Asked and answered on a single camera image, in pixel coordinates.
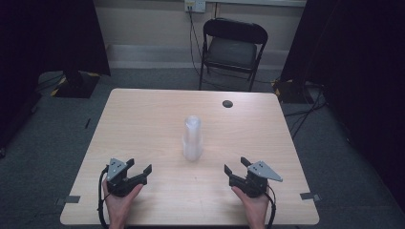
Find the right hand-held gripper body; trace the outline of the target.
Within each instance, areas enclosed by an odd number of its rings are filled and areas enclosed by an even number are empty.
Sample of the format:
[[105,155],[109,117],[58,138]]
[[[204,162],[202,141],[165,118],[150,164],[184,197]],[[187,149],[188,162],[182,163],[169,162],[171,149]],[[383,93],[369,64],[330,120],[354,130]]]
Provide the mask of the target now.
[[266,192],[268,181],[275,180],[282,182],[283,179],[264,161],[259,160],[246,168],[246,176],[229,179],[230,186],[240,188],[250,198],[257,198]]

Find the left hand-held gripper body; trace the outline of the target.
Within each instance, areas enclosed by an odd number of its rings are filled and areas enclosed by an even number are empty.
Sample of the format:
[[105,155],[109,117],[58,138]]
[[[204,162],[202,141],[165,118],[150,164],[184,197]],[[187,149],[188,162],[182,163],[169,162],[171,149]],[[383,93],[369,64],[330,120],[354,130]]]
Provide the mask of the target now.
[[137,185],[147,184],[147,177],[142,173],[134,177],[127,176],[126,162],[111,158],[107,172],[108,191],[120,198],[126,197]]

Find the stack of clear plastic cups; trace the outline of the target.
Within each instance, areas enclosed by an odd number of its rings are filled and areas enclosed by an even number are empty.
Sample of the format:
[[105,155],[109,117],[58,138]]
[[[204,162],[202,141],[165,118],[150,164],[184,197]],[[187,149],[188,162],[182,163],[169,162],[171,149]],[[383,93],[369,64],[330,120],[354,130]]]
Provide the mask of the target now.
[[190,115],[184,120],[184,133],[182,137],[183,156],[189,161],[198,160],[203,153],[202,122]]

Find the person's left hand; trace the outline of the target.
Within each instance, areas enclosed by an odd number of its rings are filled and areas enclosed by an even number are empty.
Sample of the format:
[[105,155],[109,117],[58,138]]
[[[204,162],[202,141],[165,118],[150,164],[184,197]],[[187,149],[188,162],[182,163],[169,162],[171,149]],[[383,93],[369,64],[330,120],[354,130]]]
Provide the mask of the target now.
[[132,204],[142,188],[143,185],[139,184],[126,197],[120,198],[111,195],[107,188],[107,181],[102,181],[102,189],[109,216],[109,229],[125,228]]

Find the person's right hand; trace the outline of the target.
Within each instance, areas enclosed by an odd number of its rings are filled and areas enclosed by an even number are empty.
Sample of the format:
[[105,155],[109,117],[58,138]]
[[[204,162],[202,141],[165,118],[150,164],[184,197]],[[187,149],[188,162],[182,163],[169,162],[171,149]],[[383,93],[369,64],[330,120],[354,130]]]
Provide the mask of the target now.
[[250,229],[265,229],[266,213],[269,199],[265,195],[250,198],[240,188],[232,186],[231,190],[240,199],[244,208],[245,216]]

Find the grey tape strip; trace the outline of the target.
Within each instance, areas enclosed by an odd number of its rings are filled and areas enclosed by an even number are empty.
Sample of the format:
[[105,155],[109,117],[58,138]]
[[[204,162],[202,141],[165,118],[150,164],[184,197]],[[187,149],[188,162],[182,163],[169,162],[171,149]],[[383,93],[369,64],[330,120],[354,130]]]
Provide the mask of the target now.
[[79,203],[80,196],[67,196],[65,198],[58,198],[55,202],[57,206],[64,206],[66,203]]
[[312,199],[313,201],[320,201],[321,197],[318,194],[309,193],[301,193],[300,197],[302,200]]

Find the black stand base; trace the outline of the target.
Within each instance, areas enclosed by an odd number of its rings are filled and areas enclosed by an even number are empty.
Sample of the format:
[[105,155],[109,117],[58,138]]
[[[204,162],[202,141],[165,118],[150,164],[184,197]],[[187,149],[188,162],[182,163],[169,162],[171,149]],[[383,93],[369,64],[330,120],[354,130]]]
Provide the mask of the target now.
[[305,85],[298,85],[294,81],[282,82],[276,80],[272,84],[274,93],[283,104],[313,104],[309,90]]
[[51,96],[90,98],[100,76],[97,73],[64,71],[62,79],[51,92]]

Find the black folding chair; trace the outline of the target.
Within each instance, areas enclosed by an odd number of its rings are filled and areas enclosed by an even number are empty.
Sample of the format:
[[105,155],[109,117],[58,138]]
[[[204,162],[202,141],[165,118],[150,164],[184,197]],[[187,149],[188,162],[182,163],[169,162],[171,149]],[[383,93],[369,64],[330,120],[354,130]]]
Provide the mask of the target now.
[[247,73],[251,91],[258,66],[268,41],[267,31],[255,23],[227,18],[213,18],[204,23],[202,63],[199,89],[203,84],[203,69],[210,67],[237,73]]

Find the black curtain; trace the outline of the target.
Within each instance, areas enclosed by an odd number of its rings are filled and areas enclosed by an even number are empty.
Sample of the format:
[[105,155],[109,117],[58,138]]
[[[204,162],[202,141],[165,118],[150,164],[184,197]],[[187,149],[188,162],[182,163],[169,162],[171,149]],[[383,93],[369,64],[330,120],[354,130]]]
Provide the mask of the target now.
[[0,0],[0,151],[55,71],[110,73],[94,0]]
[[405,212],[405,0],[307,0],[281,78],[324,86]]

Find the white wall socket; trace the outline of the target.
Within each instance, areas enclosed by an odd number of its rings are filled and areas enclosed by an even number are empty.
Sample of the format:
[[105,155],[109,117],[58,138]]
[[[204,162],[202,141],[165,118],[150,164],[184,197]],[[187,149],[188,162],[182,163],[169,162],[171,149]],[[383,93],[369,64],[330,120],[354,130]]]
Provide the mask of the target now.
[[186,12],[205,13],[205,0],[184,0],[184,10]]

